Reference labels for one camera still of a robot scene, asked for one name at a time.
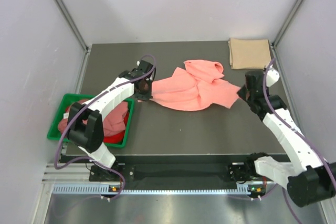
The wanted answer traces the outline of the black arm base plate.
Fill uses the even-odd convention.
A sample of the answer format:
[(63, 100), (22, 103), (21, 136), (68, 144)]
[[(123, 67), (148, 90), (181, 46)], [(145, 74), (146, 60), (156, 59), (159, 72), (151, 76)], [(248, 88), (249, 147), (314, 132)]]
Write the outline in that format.
[(125, 189), (236, 189), (251, 183), (242, 169), (221, 163), (114, 164), (125, 178)]

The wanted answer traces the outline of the salmon pink t shirt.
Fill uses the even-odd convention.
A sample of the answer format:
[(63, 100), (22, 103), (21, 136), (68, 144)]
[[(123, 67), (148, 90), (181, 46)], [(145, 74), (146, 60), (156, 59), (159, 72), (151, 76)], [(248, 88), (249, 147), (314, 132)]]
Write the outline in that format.
[(240, 87), (223, 79), (221, 63), (187, 60), (172, 76), (152, 83), (152, 101), (169, 109), (200, 111), (212, 104), (227, 109), (239, 99)]

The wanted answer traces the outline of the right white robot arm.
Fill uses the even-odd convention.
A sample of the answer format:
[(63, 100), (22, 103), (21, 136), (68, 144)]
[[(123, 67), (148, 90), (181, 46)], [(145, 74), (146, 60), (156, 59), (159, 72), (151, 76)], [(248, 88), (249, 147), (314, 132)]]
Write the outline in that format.
[(298, 207), (333, 198), (335, 163), (323, 165), (324, 160), (300, 137), (301, 131), (281, 97), (269, 94), (268, 88), (278, 80), (279, 73), (274, 68), (268, 72), (247, 71), (245, 84), (237, 94), (276, 137), (290, 162), (278, 162), (266, 153), (253, 153), (244, 162), (245, 174), (252, 180), (262, 176), (273, 180)]

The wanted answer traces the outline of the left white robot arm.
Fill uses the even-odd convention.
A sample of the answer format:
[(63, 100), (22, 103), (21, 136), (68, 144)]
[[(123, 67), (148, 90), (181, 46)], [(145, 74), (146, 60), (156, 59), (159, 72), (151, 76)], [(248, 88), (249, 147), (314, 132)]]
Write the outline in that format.
[(107, 180), (116, 179), (119, 168), (115, 164), (116, 157), (103, 142), (103, 120), (129, 97), (150, 100), (155, 74), (155, 64), (142, 59), (133, 70), (119, 74), (99, 95), (70, 107), (68, 123), (61, 138), (67, 138), (84, 151), (89, 160), (101, 167), (101, 174)]

